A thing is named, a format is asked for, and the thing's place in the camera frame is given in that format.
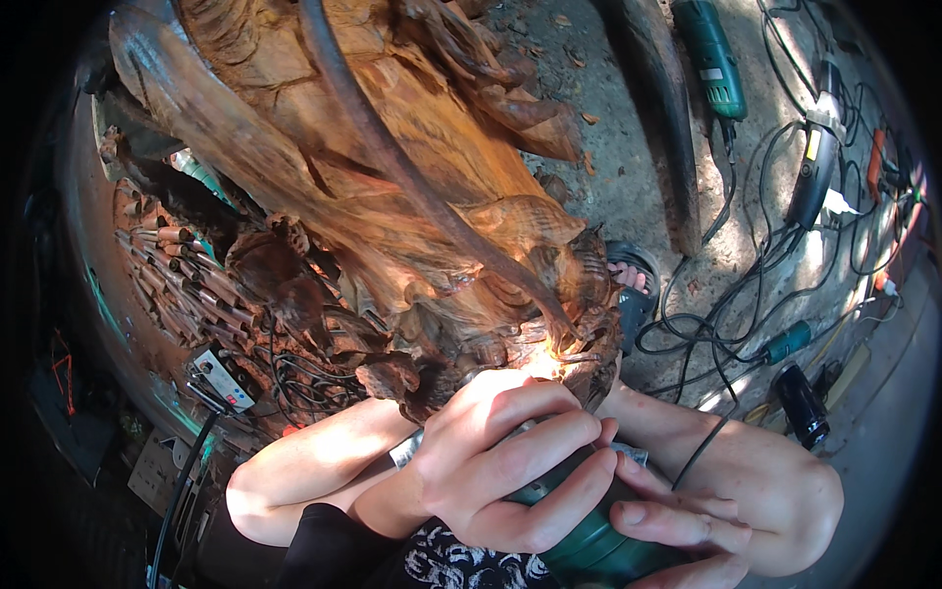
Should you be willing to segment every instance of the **person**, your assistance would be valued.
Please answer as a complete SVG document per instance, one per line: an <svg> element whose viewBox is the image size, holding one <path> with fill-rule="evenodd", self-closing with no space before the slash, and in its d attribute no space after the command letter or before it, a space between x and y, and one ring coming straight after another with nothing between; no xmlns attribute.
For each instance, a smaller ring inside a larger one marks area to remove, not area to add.
<svg viewBox="0 0 942 589"><path fill-rule="evenodd" d="M619 267L617 280L644 289ZM532 417L557 414L493 448ZM673 480L719 417L644 396L620 381L594 415L562 385L488 370L425 425L414 458L389 451L417 426L368 399L265 447L229 481L235 527L289 547L279 586L559 587L536 554L598 504L613 477L641 500L616 503L626 536L680 547L691 564L631 589L735 587L747 571L800 572L827 549L843 510L836 472L782 435L730 421ZM649 451L642 467L610 443ZM533 507L503 501L577 448L597 450Z"/></svg>

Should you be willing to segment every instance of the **gray ground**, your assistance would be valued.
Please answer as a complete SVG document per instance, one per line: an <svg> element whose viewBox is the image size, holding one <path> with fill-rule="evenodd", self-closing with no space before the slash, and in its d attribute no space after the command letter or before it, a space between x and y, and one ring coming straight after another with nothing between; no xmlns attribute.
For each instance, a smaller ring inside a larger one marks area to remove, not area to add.
<svg viewBox="0 0 942 589"><path fill-rule="evenodd" d="M661 0L660 4L669 17L667 3ZM762 41L761 13L755 0L717 0L716 4L733 52L739 58L739 72L749 106L748 118L737 127L739 188L730 220L691 262L684 275L678 278L668 301L669 313L706 315L723 291L753 264L754 240L758 242L767 233L758 201L759 166L771 134L800 116L774 77ZM533 155L525 155L526 162L534 171L537 166L542 166L545 172L555 173L565 181L573 193L573 198L566 205L571 214L588 218L591 224L603 222L608 239L628 239L652 252L660 264L661 283L665 285L681 259L665 221L665 202L669 201L665 164L662 156L652 156L649 138L642 130L641 115L612 55L602 21L593 4L586 0L509 0L492 8L488 16L489 26L506 35L509 46L505 51L526 52L538 63L539 83L533 89L535 94L569 102L576 106L578 112L599 118L598 123L593 125L582 122L583 147L587 152L592 152L594 175L590 175L582 163L572 164ZM819 12L816 16L824 22ZM787 13L786 18L778 20L778 24L800 65L811 75L816 70L821 46L811 21L804 13ZM682 44L679 40L677 42L681 47L682 58L686 59ZM805 107L811 106L810 94L790 69L784 55L779 52L776 56L789 86ZM866 70L866 61L861 57L851 58L842 52L838 52L837 61L848 88L853 89L853 84L860 79L857 68ZM685 67L688 68L687 79L694 80L689 64L685 63ZM691 111L694 113L691 133L702 189L701 224L705 231L723 203L724 186L729 181L729 167L723 163L722 157L718 158L719 169L714 164L707 137L713 134L711 140L717 146L718 155L722 155L719 126L713 125L711 128L708 119L696 116L696 113L704 112L700 89L696 85L689 85L689 91ZM880 119L879 110L869 95L865 102L866 121L874 125ZM845 150L849 159L863 162L864 173L869 161L871 132L861 128L855 145ZM804 146L803 132L789 133L780 141L774 154L767 205L775 229L783 225ZM623 174L619 173L620 168L624 168ZM835 189L838 188L837 176L835 174L832 182L832 188ZM848 201L853 206L856 200L855 181L849 186L852 190ZM864 202L862 208L869 208L869 200ZM816 334L830 325L845 309L863 299L866 283L854 292L858 284L857 277L848 267L849 242L848 231L842 237L839 258L825 285L785 305L750 340L744 353L754 352L766 340L798 319L808 320L812 333ZM865 240L861 236L858 242L862 247ZM768 274L760 301L763 315L789 292L815 285L827 269L835 245L835 232L813 232L788 261ZM721 326L724 336L745 332L755 308L755 299L754 287L739 297L733 312ZM823 359L843 359L858 335L857 329L842 330ZM793 354L789 359L798 362L802 368L809 368L808 363L827 339L825 337L818 345ZM647 340L647 346L664 348L676 341L666 333L654 332ZM623 378L642 391L650 391L676 383L681 363L681 353L653 356L635 350L625 360ZM814 376L823 364L819 361L809 369L809 377ZM689 375L701 374L711 368L713 360L709 346L698 346L690 363ZM742 368L734 364L728 372L731 376L736 375ZM774 372L775 368L763 368L751 382L743 379L738 384L737 389L742 391L739 418L767 400L769 381ZM684 389L681 402L695 406L706 400L708 403L705 409L713 405L714 411L724 410L728 406L728 395L711 400L712 393L720 390L721 386L722 383L716 377L691 384ZM673 399L674 393L665 393L662 397ZM775 413L773 403L764 422L773 422Z"/></svg>

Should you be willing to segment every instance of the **concrete floor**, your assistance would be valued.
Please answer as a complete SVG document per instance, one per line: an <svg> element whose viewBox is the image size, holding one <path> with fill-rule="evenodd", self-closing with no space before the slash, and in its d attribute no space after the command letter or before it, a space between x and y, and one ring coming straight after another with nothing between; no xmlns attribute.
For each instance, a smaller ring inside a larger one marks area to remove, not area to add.
<svg viewBox="0 0 942 589"><path fill-rule="evenodd" d="M659 0L667 15L667 2ZM759 166L765 155L771 134L780 126L799 117L782 91L769 63L761 36L761 13L755 0L717 0L716 5L723 27L739 59L750 114L737 127L739 153L739 189L732 206L729 222L713 238L703 252L692 261L668 301L668 312L690 312L704 316L720 294L738 279L755 260L753 239L766 235L765 224L758 203ZM565 24L564 15L571 25ZM599 117L598 123L581 122L584 149L592 152L595 174L588 174L582 163L572 164L557 160L525 155L532 170L542 166L545 172L559 175L573 192L567 210L576 216L588 218L592 224L603 222L609 239L629 239L647 248L657 259L661 269L661 283L674 273L680 254L672 243L665 221L665 205L669 201L669 184L665 185L665 164L662 158L652 156L648 138L642 130L642 118L632 100L621 70L617 67L603 32L602 21L592 3L586 0L508 0L489 12L490 27L505 35L509 47L505 51L526 53L538 64L539 84L534 93L540 97L569 102L577 111ZM804 13L787 13L778 20L786 41L809 75L812 64L819 61L817 36ZM681 50L683 45L677 40ZM838 65L849 88L860 79L857 66L866 70L862 58L852 60L839 53ZM788 67L784 54L777 54L778 62L805 107L811 105L811 96L794 72ZM688 80L696 79L688 72ZM720 159L719 169L710 154L710 137L722 153L719 126L699 116L704 112L700 89L689 86L691 94L691 134L697 156L697 172L702 189L701 224L705 231L723 203L725 183L729 181L728 164ZM866 120L875 124L879 110L869 98L865 106ZM767 204L774 228L781 227L788 208L797 173L798 162L804 149L804 133L786 135L774 154L772 174L767 193ZM868 132L860 131L860 138L852 149L846 150L849 159L866 162L869 157ZM837 174L832 183L838 187ZM830 324L862 293L855 276L847 268L850 250L849 232L840 244L834 275L819 291L787 304L778 316L757 333L745 348L754 352L770 337L786 329L797 319L807 319L816 333L822 325ZM836 246L833 232L822 235L811 233L796 251L776 271L767 276L760 303L763 313L789 292L816 284L825 271ZM864 239L858 239L862 246ZM722 327L722 335L741 335L748 325L755 305L755 288L747 289ZM651 348L670 347L676 339L661 332L652 333L647 345ZM852 339L842 337L828 351L828 357L846 354ZM795 354L792 359L805 365L818 353L815 348ZM653 390L677 382L682 362L681 354L669 356L644 355L635 350L625 360L623 379L641 391ZM700 374L713 367L708 346L701 345L690 364L690 375ZM741 368L731 368L736 374ZM742 394L742 414L765 402L769 379L773 371L760 371ZM704 398L721 386L718 379L706 379L685 388L682 403L699 405ZM673 399L673 392L664 397Z"/></svg>
<svg viewBox="0 0 942 589"><path fill-rule="evenodd" d="M814 566L782 579L749 576L742 589L839 589L863 572L896 518L916 452L927 434L939 354L938 277L923 263L906 306L862 345L870 363L829 417L821 456L844 484L844 514Z"/></svg>

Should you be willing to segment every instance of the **hand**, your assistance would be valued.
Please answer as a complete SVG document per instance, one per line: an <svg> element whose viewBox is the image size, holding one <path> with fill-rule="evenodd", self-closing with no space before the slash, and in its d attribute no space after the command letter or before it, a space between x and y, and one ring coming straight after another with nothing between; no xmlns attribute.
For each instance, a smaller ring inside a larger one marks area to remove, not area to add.
<svg viewBox="0 0 942 589"><path fill-rule="evenodd" d="M611 429L597 443L610 443ZM618 452L615 474L641 500L615 503L609 514L618 532L645 542L683 548L699 560L665 569L627 589L732 589L749 571L740 556L752 529L740 522L739 507L711 489L671 491L654 473Z"/></svg>
<svg viewBox="0 0 942 589"><path fill-rule="evenodd" d="M524 421L559 414L494 444ZM582 446L603 424L568 389L520 370L487 370L425 425L422 444L402 472L420 481L421 506L468 546L544 552L566 536L611 484L615 452L605 445L533 507L503 501Z"/></svg>

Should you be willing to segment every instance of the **black slide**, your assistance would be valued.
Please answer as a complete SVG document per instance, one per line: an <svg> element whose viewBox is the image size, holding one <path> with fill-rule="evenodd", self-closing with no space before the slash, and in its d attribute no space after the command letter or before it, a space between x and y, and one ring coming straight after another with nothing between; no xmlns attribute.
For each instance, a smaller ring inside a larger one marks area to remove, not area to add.
<svg viewBox="0 0 942 589"><path fill-rule="evenodd" d="M642 247L627 241L607 241L606 259L610 264L625 262L634 266L644 274L644 287L648 294L636 290L632 286L625 286L618 296L618 308L622 311L622 351L625 355L631 353L635 347L635 337L648 321L652 311L658 306L660 298L660 268L657 260L650 252Z"/></svg>

